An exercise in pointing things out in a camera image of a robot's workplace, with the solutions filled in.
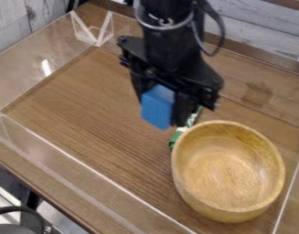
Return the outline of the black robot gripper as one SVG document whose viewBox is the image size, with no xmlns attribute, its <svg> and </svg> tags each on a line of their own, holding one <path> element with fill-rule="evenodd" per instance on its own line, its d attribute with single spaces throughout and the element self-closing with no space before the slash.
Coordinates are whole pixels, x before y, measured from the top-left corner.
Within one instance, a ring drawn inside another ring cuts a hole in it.
<svg viewBox="0 0 299 234">
<path fill-rule="evenodd" d="M 173 125 L 181 127 L 200 105 L 209 110 L 216 108 L 223 79 L 201 54 L 211 57 L 219 50 L 207 50 L 203 28 L 145 29 L 143 37 L 119 36 L 117 46 L 120 64 L 129 70 L 137 101 L 155 85 L 175 92 Z"/>
</svg>

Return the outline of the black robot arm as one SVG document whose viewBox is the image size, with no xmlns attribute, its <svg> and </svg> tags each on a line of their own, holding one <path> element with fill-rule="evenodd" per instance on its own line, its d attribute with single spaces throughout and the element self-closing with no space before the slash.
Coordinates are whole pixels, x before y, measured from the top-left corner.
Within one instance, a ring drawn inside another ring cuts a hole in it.
<svg viewBox="0 0 299 234">
<path fill-rule="evenodd" d="M 216 108 L 223 78 L 207 65 L 204 23 L 225 27 L 207 0 L 140 0 L 135 20 L 143 36 L 120 36 L 121 65 L 129 70 L 140 116 L 156 128 L 181 126 L 200 107 Z"/>
</svg>

